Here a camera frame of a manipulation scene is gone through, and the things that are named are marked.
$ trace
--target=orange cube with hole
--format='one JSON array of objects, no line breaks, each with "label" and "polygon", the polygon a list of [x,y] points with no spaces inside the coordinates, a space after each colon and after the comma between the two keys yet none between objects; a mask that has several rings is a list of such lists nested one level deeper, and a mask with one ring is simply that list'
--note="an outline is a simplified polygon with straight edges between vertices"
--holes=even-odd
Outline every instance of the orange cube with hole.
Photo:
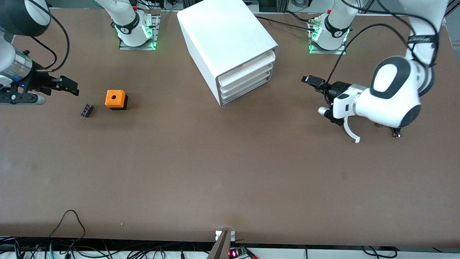
[{"label": "orange cube with hole", "polygon": [[128,95],[123,90],[107,90],[105,106],[112,110],[126,110]]}]

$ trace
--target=robotic arm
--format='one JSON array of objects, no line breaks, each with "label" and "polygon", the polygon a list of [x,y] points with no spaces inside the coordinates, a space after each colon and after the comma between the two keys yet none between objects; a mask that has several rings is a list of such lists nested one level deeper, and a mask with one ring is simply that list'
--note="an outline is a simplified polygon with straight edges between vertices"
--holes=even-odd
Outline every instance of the robotic arm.
[{"label": "robotic arm", "polygon": [[[135,11],[128,0],[98,0],[98,3],[109,13],[118,36],[127,46],[138,47],[154,37],[152,15]],[[79,94],[76,82],[64,76],[50,76],[50,70],[33,61],[29,51],[21,51],[4,39],[6,32],[40,36],[51,21],[46,11],[49,10],[45,0],[0,0],[0,104],[45,103],[43,95],[30,90],[46,95],[51,95],[52,90]]]},{"label": "robotic arm", "polygon": [[30,90],[46,95],[51,95],[52,90],[79,93],[77,83],[64,76],[50,76],[29,57],[29,51],[20,51],[4,39],[5,32],[23,36],[43,34],[50,16],[42,8],[48,11],[45,0],[0,1],[0,104],[45,103],[43,95],[29,93]]},{"label": "robotic arm", "polygon": [[426,94],[434,82],[431,61],[436,55],[436,37],[448,1],[400,2],[407,13],[427,19],[434,28],[420,18],[410,17],[414,34],[409,37],[410,49],[406,56],[392,56],[383,60],[375,69],[369,88],[344,82],[329,85],[324,79],[314,76],[302,79],[315,87],[317,92],[324,94],[328,100],[333,100],[329,108],[320,107],[318,112],[331,122],[344,125],[355,143],[360,138],[348,127],[349,116],[367,117],[375,123],[399,130],[417,118],[421,108],[419,96]]},{"label": "robotic arm", "polygon": [[138,47],[153,37],[152,15],[135,11],[128,0],[96,0],[112,18],[118,37],[130,47]]}]

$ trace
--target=wire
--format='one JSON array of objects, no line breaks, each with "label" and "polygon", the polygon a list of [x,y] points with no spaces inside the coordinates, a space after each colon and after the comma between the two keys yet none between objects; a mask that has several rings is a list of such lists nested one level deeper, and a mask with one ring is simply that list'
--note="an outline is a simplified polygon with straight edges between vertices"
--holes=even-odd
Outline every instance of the wire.
[{"label": "wire", "polygon": [[198,250],[200,250],[200,251],[202,251],[202,252],[205,252],[205,253],[209,254],[208,251],[206,251],[206,250],[204,250],[204,249],[202,249],[202,248],[196,246],[195,244],[192,244],[192,243],[189,243],[189,244],[192,245],[194,248],[197,248]]},{"label": "wire", "polygon": [[85,236],[85,234],[86,234],[86,229],[85,229],[85,227],[83,226],[83,224],[81,223],[80,218],[78,217],[77,212],[74,211],[74,210],[67,210],[66,212],[64,212],[64,215],[62,215],[62,218],[61,218],[61,220],[59,221],[59,223],[57,224],[57,226],[53,229],[53,231],[51,232],[51,234],[48,236],[48,239],[54,234],[54,232],[56,232],[56,230],[59,228],[59,226],[61,225],[62,221],[64,220],[65,215],[67,215],[67,213],[69,213],[69,212],[73,212],[73,213],[75,214],[75,216],[77,217],[78,224],[80,224],[81,228],[83,229],[83,234],[82,234],[81,237],[79,237],[76,241],[82,239],[82,238]]},{"label": "wire", "polygon": [[339,64],[340,60],[342,59],[343,54],[345,53],[345,50],[348,48],[348,46],[349,46],[349,45],[350,45],[350,44],[351,44],[351,43],[352,43],[362,32],[364,32],[365,30],[367,30],[367,29],[369,29],[369,28],[376,27],[376,26],[383,26],[383,27],[386,27],[386,28],[392,30],[392,31],[398,36],[398,38],[403,42],[403,44],[404,44],[407,48],[409,48],[407,42],[405,41],[405,39],[404,39],[404,37],[401,35],[401,33],[399,33],[395,28],[393,28],[392,26],[390,26],[390,25],[388,25],[388,24],[371,24],[371,25],[369,25],[369,26],[366,26],[364,29],[360,30],[360,31],[359,31],[358,33],[356,33],[356,35],[354,35],[353,38],[351,38],[351,39],[348,41],[348,43],[345,45],[344,50],[342,50],[342,53],[340,53],[339,58],[337,58],[337,61],[335,62],[335,65],[334,65],[334,67],[333,67],[333,69],[332,69],[331,73],[329,74],[329,77],[328,77],[328,79],[327,79],[327,81],[326,81],[326,88],[325,88],[324,91],[323,91],[323,95],[324,95],[324,99],[325,99],[325,101],[326,101],[326,103],[327,103],[328,105],[331,105],[332,102],[331,102],[331,101],[327,98],[327,96],[326,96],[326,94],[327,94],[327,86],[329,85],[329,81],[331,80],[331,77],[332,77],[332,75],[334,74],[334,71],[335,71],[335,69],[337,68],[337,65]]},{"label": "wire", "polygon": [[[410,13],[404,13],[404,12],[388,12],[388,11],[377,11],[377,10],[369,10],[369,9],[364,9],[364,8],[360,8],[360,7],[356,7],[350,3],[348,3],[346,0],[341,0],[344,4],[346,4],[347,6],[351,7],[351,8],[354,8],[354,9],[357,9],[357,10],[360,10],[360,11],[369,11],[369,12],[373,12],[373,13],[380,13],[380,14],[391,14],[393,16],[395,15],[406,15],[406,16],[409,16],[409,17],[414,17],[414,18],[418,18],[418,19],[421,19],[423,21],[425,21],[427,24],[429,24],[431,26],[431,28],[433,29],[433,32],[434,32],[434,36],[435,36],[435,42],[433,43],[434,44],[434,51],[433,51],[433,57],[431,59],[431,62],[429,64],[429,66],[434,66],[435,65],[435,61],[436,61],[436,58],[437,58],[437,53],[438,53],[438,49],[439,49],[439,32],[436,28],[436,26],[434,26],[434,24],[428,20],[427,18],[425,17],[422,17],[420,15],[415,15],[415,14],[410,14]],[[414,56],[414,52],[412,51],[412,56],[414,57],[414,59],[416,59],[417,62],[421,63],[420,60]]]},{"label": "wire", "polygon": [[105,250],[107,250],[107,253],[109,253],[109,255],[110,255],[110,259],[114,259],[114,258],[112,257],[112,255],[110,254],[110,251],[109,251],[109,249],[108,249],[108,248],[107,248],[107,246],[105,245],[105,241],[104,241],[104,239],[102,239],[102,243],[104,244],[104,247],[105,247]]},{"label": "wire", "polygon": [[61,64],[59,64],[59,66],[57,66],[55,69],[51,69],[51,71],[50,71],[50,72],[55,72],[55,71],[59,70],[65,64],[65,61],[67,60],[67,57],[69,56],[69,52],[70,52],[69,35],[67,34],[67,31],[65,30],[64,26],[47,9],[45,9],[41,5],[37,4],[37,2],[35,2],[34,0],[29,0],[29,2],[31,2],[34,5],[36,5],[42,11],[44,11],[47,15],[49,15],[51,17],[51,19],[53,19],[59,25],[59,27],[61,27],[62,31],[64,32],[65,40],[67,42],[67,50],[65,52],[65,56],[64,56],[64,59],[62,60]]},{"label": "wire", "polygon": [[[380,0],[377,0],[377,3],[379,4],[379,6],[380,6],[383,10],[385,10],[386,12],[388,12],[388,13],[391,14],[391,11],[390,11],[388,8],[386,8],[386,7],[382,4],[382,2],[380,2]],[[414,30],[414,28],[412,27],[412,25],[410,25],[410,23],[408,23],[406,20],[402,19],[401,17],[399,17],[399,16],[397,16],[397,15],[392,14],[392,16],[393,16],[396,20],[402,22],[402,23],[405,24],[407,27],[409,27],[410,30],[411,30],[411,32],[413,33],[413,35],[415,35],[415,30]],[[412,45],[412,48],[411,48],[411,52],[412,52],[412,53],[414,52],[414,48],[415,48],[415,45],[416,45],[416,44],[417,44],[417,43],[414,43],[414,44]]]},{"label": "wire", "polygon": [[394,250],[394,252],[395,252],[394,255],[392,255],[392,256],[386,256],[386,255],[378,254],[372,246],[369,246],[369,248],[372,250],[373,254],[372,254],[372,253],[369,253],[368,251],[366,251],[366,250],[364,249],[364,246],[361,246],[361,249],[362,249],[362,251],[363,251],[365,254],[370,255],[370,256],[375,256],[377,259],[380,259],[380,257],[381,257],[381,258],[393,259],[393,258],[395,258],[396,256],[398,256],[398,251],[396,251],[396,250]]},{"label": "wire", "polygon": [[291,26],[291,27],[295,27],[295,28],[299,28],[299,29],[305,29],[305,30],[309,30],[309,31],[314,31],[313,28],[307,28],[307,27],[297,26],[297,25],[293,25],[293,24],[287,24],[287,23],[283,23],[283,22],[280,22],[280,21],[272,20],[272,19],[269,19],[269,18],[257,16],[257,15],[255,15],[255,17],[257,17],[259,19],[262,19],[262,20],[267,20],[267,21],[270,21],[270,22],[274,22],[274,23],[277,23],[277,24],[283,24],[283,25],[286,25],[286,26]]},{"label": "wire", "polygon": [[171,9],[169,9],[168,14],[167,14],[163,19],[161,19],[160,23],[158,23],[158,26],[160,26],[160,24],[161,24],[164,20],[166,20],[166,18],[168,17],[168,15],[171,14],[171,12],[173,11],[174,7],[176,7],[177,5],[179,5],[179,3],[177,3],[177,4],[173,5],[173,6],[171,6]]},{"label": "wire", "polygon": [[150,10],[153,9],[149,4],[147,4],[147,3],[145,3],[145,2],[142,2],[141,0],[136,0],[136,2],[137,2],[138,4],[145,5],[145,6],[146,6],[147,8],[149,8]]},{"label": "wire", "polygon": [[141,0],[136,0],[136,2],[139,3],[139,4],[145,5],[145,6],[148,7],[150,10],[153,10],[152,7],[159,7],[159,8],[161,8],[161,9],[166,10],[166,8],[164,8],[164,7],[161,7],[161,6],[152,6],[152,5],[149,5],[147,2],[142,2]]},{"label": "wire", "polygon": [[51,259],[54,259],[53,245],[52,244],[50,244],[50,256],[51,256]]},{"label": "wire", "polygon": [[51,54],[53,54],[53,56],[54,56],[53,62],[51,63],[51,65],[45,67],[45,69],[50,68],[52,65],[54,65],[54,64],[56,63],[56,61],[58,60],[58,56],[56,55],[56,53],[55,53],[52,49],[50,49],[47,45],[43,44],[43,43],[42,43],[41,41],[39,41],[37,38],[35,38],[35,37],[31,37],[31,38],[32,38],[32,40],[34,40],[34,41],[36,41],[38,44],[40,44],[42,47],[44,47],[45,49],[47,49],[49,52],[51,52]]},{"label": "wire", "polygon": [[308,22],[308,20],[305,20],[305,19],[300,18],[297,14],[295,14],[294,12],[291,12],[291,11],[289,11],[289,10],[285,10],[285,11],[283,11],[283,12],[285,12],[285,13],[290,13],[290,14],[294,15],[294,17],[296,17],[296,19],[298,19],[298,20],[300,20],[300,21],[302,21],[302,22],[306,22],[306,23]]}]

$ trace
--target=brown table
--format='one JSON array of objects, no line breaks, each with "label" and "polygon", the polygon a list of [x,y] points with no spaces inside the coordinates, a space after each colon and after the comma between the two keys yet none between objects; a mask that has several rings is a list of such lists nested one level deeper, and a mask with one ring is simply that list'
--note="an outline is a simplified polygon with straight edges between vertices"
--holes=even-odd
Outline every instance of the brown table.
[{"label": "brown table", "polygon": [[[53,10],[71,51],[55,75],[80,96],[0,107],[0,235],[48,236],[75,209],[87,237],[212,241],[228,228],[248,243],[460,247],[459,66],[446,29],[433,90],[401,139],[364,118],[362,137],[316,112],[322,96],[300,82],[327,77],[337,56],[310,55],[305,31],[262,21],[279,44],[272,80],[219,107],[172,13],[157,50],[119,51],[104,10]],[[301,23],[288,15],[270,15]],[[357,17],[352,35],[391,17]],[[56,25],[40,37],[63,57]],[[18,37],[45,65],[50,54]],[[368,85],[384,58],[404,54],[385,28],[350,46],[335,80]],[[104,106],[108,89],[128,111]],[[80,116],[86,103],[91,118]],[[78,236],[68,216],[57,236]]]}]

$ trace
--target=green led light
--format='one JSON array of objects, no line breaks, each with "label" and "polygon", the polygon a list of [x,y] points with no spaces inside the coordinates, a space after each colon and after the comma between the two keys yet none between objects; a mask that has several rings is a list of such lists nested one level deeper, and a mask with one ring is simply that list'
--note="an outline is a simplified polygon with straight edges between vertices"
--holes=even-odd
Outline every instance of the green led light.
[{"label": "green led light", "polygon": [[349,33],[350,33],[350,29],[348,29],[348,30],[346,31],[346,33],[345,33],[344,42],[346,41],[346,38],[347,38],[347,36],[348,36]]},{"label": "green led light", "polygon": [[315,32],[313,33],[313,36],[312,36],[312,39],[313,39],[314,41],[317,41],[317,40],[318,40],[318,37],[319,37],[319,35],[321,34],[321,31],[322,31],[321,26],[318,26],[318,29],[315,30]]},{"label": "green led light", "polygon": [[145,36],[147,38],[150,38],[152,36],[152,29],[150,29],[149,27],[145,27],[142,25],[142,30],[144,31]]}]

